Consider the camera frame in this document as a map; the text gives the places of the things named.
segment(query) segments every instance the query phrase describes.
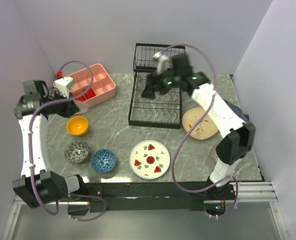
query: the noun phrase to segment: table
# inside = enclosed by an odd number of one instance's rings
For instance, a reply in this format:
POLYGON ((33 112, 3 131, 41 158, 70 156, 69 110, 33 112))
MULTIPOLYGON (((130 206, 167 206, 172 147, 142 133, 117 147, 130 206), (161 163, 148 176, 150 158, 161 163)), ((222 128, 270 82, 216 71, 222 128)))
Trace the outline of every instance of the table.
MULTIPOLYGON (((136 176, 129 165, 129 154, 138 142, 143 140, 156 140, 163 143, 169 150, 171 157, 186 134, 181 129, 166 129, 153 127, 139 127, 128 125, 128 112, 133 86, 133 74, 111 74, 117 85, 117 95, 83 114, 88 120, 90 131, 81 137, 67 133, 67 118, 58 115, 49 120, 47 144, 52 171, 68 177, 80 174, 86 183, 131 183, 146 182, 136 176), (117 157, 117 165, 109 173, 97 173, 91 167, 90 161, 75 164, 66 161, 64 151, 66 146, 73 141, 83 140, 90 146, 93 155, 100 149, 111 149, 117 157)), ((239 106, 231 78, 227 74, 217 75, 217 91, 222 98, 239 106)), ((198 104, 183 93, 183 114, 198 104)), ((178 181, 206 181, 212 173, 215 162, 210 156, 213 145, 221 141, 219 133, 207 140, 187 139, 182 147, 175 165, 178 181)), ((253 150, 238 164, 234 175, 239 181, 262 180, 253 150)), ((150 182, 171 182, 171 170, 150 182)))

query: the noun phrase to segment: gray floor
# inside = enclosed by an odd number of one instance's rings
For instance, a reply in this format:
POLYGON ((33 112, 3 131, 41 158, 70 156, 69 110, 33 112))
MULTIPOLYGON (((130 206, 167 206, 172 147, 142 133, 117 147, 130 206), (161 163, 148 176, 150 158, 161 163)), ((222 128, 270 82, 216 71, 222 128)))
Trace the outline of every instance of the gray floor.
POLYGON ((52 216, 40 207, 24 205, 12 239, 280 240, 268 202, 239 203, 238 209, 219 221, 203 212, 142 210, 110 211, 91 222, 75 222, 68 219, 66 206, 52 216))
MULTIPOLYGON (((67 133, 68 119, 55 116, 50 120, 48 128, 48 152, 52 171, 64 176, 80 174, 86 182, 144 182, 136 176, 129 166, 131 149, 143 140, 156 140, 163 143, 173 157, 182 138, 186 134, 181 129, 166 129, 154 127, 129 126, 128 112, 132 94, 132 74, 112 74, 117 85, 117 95, 101 103, 85 113, 89 120, 90 132, 82 137, 71 136, 67 133), (111 149, 117 156, 117 165, 110 173, 95 172, 90 162, 84 164, 70 163, 65 160, 66 146, 76 140, 86 141, 91 149, 91 155, 100 149, 111 149)), ((219 74, 218 93, 231 103, 238 105, 230 76, 219 74)), ((197 107, 186 93, 183 93, 183 113, 197 107)), ((196 140, 189 137, 180 151, 176 162, 176 176, 178 181, 205 181, 212 173, 215 162, 210 156, 213 145, 221 141, 219 133, 207 140, 196 140)), ((258 164, 253 151, 239 163, 234 175, 239 181, 261 180, 258 164)), ((171 171, 153 182, 172 181, 171 171)))

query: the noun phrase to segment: black wire dish rack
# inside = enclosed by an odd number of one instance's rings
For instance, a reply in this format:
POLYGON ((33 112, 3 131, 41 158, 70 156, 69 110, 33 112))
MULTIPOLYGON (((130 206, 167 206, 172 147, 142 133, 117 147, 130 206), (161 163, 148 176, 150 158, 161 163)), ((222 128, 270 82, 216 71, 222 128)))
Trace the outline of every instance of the black wire dish rack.
MULTIPOLYGON (((134 83, 128 121, 131 126, 179 129, 182 124, 182 94, 179 88, 173 88, 165 95, 156 92, 155 99, 142 98, 147 75, 157 71, 157 62, 152 59, 155 53, 170 45, 136 43, 133 59, 134 83)), ((171 57, 185 53, 184 46, 167 50, 172 68, 171 57)))

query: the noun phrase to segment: yellow bowl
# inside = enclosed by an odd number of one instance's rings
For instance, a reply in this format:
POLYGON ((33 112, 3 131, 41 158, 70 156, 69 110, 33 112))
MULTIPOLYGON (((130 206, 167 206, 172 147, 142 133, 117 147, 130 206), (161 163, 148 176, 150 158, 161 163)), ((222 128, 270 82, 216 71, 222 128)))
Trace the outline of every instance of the yellow bowl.
POLYGON ((75 116, 67 123, 67 131, 74 136, 82 136, 87 133, 89 122, 84 116, 75 116))

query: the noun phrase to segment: beige plate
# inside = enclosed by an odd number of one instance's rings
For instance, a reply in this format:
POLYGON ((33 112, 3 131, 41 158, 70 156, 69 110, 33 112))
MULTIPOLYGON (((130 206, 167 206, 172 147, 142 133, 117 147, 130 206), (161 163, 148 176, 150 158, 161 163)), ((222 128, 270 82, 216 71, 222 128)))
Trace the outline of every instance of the beige plate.
MULTIPOLYGON (((195 107, 187 111, 182 117, 182 124, 186 132, 201 118, 205 110, 201 107, 195 107)), ((217 126, 213 120, 207 115, 202 123, 200 123, 190 134, 194 139, 204 140, 212 137, 218 132, 217 126)))

